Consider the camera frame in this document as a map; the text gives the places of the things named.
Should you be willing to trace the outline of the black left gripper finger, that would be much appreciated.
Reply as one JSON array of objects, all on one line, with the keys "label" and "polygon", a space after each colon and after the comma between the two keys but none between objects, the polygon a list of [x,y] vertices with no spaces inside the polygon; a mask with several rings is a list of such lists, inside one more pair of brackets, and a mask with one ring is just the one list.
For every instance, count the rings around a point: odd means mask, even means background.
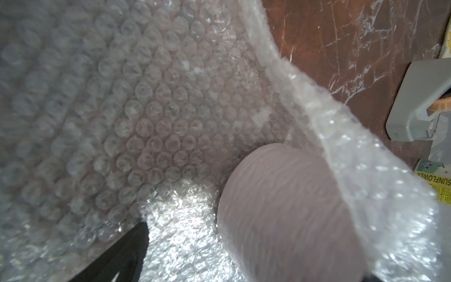
[{"label": "black left gripper finger", "polygon": [[149,229],[138,223],[88,267],[71,279],[72,282],[137,282],[149,245]]}]

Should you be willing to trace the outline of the pale pink mug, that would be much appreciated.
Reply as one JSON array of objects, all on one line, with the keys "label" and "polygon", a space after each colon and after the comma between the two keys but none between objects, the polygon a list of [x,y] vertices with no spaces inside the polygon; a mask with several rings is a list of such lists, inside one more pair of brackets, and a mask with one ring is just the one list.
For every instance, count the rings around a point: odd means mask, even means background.
[{"label": "pale pink mug", "polygon": [[326,161],[265,145],[229,177],[218,231],[250,282],[360,282],[365,253]]}]

